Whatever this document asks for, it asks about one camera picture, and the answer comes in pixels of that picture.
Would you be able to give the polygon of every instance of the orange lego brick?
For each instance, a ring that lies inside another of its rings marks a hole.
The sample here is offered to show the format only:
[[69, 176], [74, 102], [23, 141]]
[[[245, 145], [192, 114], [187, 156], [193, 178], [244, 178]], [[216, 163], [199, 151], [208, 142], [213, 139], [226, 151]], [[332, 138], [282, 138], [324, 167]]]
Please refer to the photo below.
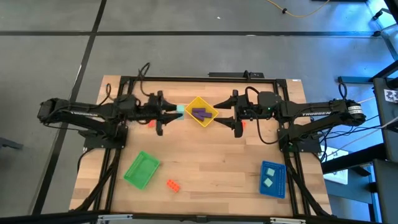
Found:
[[168, 180], [167, 186], [171, 188], [175, 193], [177, 193], [180, 190], [180, 186], [173, 180]]
[[148, 128], [153, 128], [155, 126], [155, 120], [149, 121]]

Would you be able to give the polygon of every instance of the yellow tray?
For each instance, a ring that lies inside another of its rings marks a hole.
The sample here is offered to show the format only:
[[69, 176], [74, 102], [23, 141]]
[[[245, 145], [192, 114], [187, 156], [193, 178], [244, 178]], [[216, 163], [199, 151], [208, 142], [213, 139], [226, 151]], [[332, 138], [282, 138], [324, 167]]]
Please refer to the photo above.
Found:
[[[196, 117], [194, 117], [191, 114], [192, 108], [206, 108], [207, 113], [211, 113], [212, 116], [211, 118], [205, 118], [204, 121], [198, 120]], [[198, 121], [200, 125], [203, 127], [208, 126], [215, 117], [218, 115], [218, 111], [214, 109], [210, 104], [208, 104], [204, 99], [202, 99], [200, 96], [197, 96], [188, 106], [185, 107], [185, 111], [193, 118], [195, 121]]]

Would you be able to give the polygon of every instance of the blue tray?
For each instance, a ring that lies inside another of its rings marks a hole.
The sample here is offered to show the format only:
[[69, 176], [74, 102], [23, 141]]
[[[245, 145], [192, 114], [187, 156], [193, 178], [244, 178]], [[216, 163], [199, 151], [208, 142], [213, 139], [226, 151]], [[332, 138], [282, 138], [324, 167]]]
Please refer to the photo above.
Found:
[[[269, 177], [267, 169], [271, 168], [275, 170], [273, 177]], [[272, 181], [272, 185], [267, 187], [263, 182], [269, 178]], [[260, 194], [269, 195], [277, 198], [285, 198], [285, 183], [286, 183], [286, 166], [283, 164], [277, 164], [274, 162], [263, 161], [261, 164], [261, 175], [260, 175]]]

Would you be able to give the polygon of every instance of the gray floor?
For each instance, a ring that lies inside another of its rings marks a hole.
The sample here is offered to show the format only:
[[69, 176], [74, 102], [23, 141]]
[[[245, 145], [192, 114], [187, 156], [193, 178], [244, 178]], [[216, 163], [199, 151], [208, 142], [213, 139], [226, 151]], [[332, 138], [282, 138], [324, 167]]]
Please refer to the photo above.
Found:
[[[99, 29], [372, 31], [378, 26], [371, 20], [371, 10], [378, 11], [379, 1], [368, 5], [331, 2], [311, 17], [296, 19], [282, 15], [263, 0], [114, 0], [108, 1]], [[310, 0], [278, 3], [296, 14], [306, 14], [322, 4]], [[0, 30], [91, 30], [99, 5], [100, 0], [0, 0]], [[68, 98], [87, 40], [0, 37], [0, 136], [25, 145], [21, 151], [0, 150], [0, 217], [30, 212], [56, 131], [41, 126], [35, 118], [39, 103], [53, 97]], [[269, 78], [301, 79], [307, 101], [325, 101], [340, 97], [337, 76], [372, 76], [393, 59], [381, 37], [97, 37], [78, 101], [95, 102], [103, 75], [136, 75], [146, 62], [152, 64], [148, 75], [157, 76], [205, 77], [208, 72], [247, 69]], [[357, 101], [373, 95], [366, 85], [350, 85], [348, 91], [348, 97]], [[363, 107], [367, 116], [377, 114], [374, 100]], [[353, 134], [334, 139], [328, 145], [341, 147], [354, 138]], [[381, 141], [381, 134], [376, 133], [347, 150], [357, 151]], [[67, 132], [44, 213], [67, 211], [82, 145], [77, 133]], [[365, 204], [330, 200], [339, 217], [369, 219]], [[342, 204], [357, 209], [338, 209]]]

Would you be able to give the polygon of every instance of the wooden tabletop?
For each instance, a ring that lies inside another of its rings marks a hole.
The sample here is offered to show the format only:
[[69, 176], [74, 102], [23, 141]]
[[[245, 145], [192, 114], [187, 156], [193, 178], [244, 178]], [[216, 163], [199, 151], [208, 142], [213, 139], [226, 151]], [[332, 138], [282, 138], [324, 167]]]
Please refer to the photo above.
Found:
[[[106, 75], [99, 91], [98, 102], [105, 96], [105, 85], [112, 86], [111, 96], [116, 97], [120, 76]], [[296, 103], [304, 103], [300, 80], [287, 80], [289, 97]], [[222, 102], [236, 89], [244, 92], [247, 86], [259, 91], [273, 91], [265, 83], [206, 83], [206, 82], [144, 82], [146, 93], [163, 90], [167, 101], [188, 105], [196, 96], [211, 105]], [[145, 102], [139, 88], [134, 94]], [[257, 101], [255, 94], [249, 94]], [[233, 110], [219, 110], [218, 117], [229, 117]], [[305, 124], [308, 118], [296, 123]], [[265, 141], [277, 139], [277, 121], [261, 120], [261, 134]], [[144, 190], [139, 190], [123, 179], [140, 151], [156, 157], [161, 164]], [[98, 182], [104, 149], [88, 153], [81, 161], [80, 171], [70, 203], [76, 208], [88, 196]], [[325, 181], [319, 161], [314, 155], [301, 153], [305, 183], [315, 200], [327, 212], [331, 212]], [[257, 133], [256, 122], [247, 122], [241, 138], [234, 138], [233, 131], [220, 123], [212, 122], [206, 128], [185, 114], [184, 120], [176, 120], [164, 126], [163, 136], [154, 128], [129, 124], [126, 147], [122, 150], [115, 184], [112, 212], [207, 214], [207, 215], [259, 215], [292, 216], [290, 195], [286, 185], [286, 198], [268, 197], [259, 193], [259, 173], [262, 161], [284, 164], [278, 144], [263, 144]], [[174, 193], [166, 186], [172, 179], [181, 189]], [[295, 186], [299, 212], [303, 213], [301, 194]], [[107, 187], [104, 188], [101, 207], [104, 207]]]

